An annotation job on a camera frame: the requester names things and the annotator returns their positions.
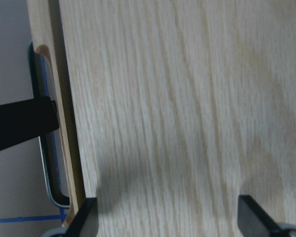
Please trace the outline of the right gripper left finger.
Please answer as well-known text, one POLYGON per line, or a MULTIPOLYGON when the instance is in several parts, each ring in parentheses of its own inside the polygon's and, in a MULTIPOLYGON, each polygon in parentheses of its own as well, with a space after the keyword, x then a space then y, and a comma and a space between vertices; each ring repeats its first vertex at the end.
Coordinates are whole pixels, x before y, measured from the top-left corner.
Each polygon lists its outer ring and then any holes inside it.
POLYGON ((86 198, 68 227, 48 230, 44 237, 96 237, 99 230, 97 198, 86 198))

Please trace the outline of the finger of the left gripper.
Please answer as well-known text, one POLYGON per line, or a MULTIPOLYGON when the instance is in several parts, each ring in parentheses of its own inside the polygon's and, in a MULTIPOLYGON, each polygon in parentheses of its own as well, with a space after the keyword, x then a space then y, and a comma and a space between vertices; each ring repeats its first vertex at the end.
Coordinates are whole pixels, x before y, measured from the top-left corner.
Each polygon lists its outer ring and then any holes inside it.
POLYGON ((0 151, 58 128, 57 114, 50 97, 0 105, 0 151))

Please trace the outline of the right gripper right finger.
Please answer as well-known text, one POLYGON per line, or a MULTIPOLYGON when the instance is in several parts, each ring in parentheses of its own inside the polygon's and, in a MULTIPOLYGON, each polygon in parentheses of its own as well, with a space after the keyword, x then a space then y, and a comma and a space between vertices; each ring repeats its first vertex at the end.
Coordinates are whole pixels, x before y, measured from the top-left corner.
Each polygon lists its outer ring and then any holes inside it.
POLYGON ((238 196, 237 225, 244 237, 296 237, 296 225, 275 222, 250 195, 238 196))

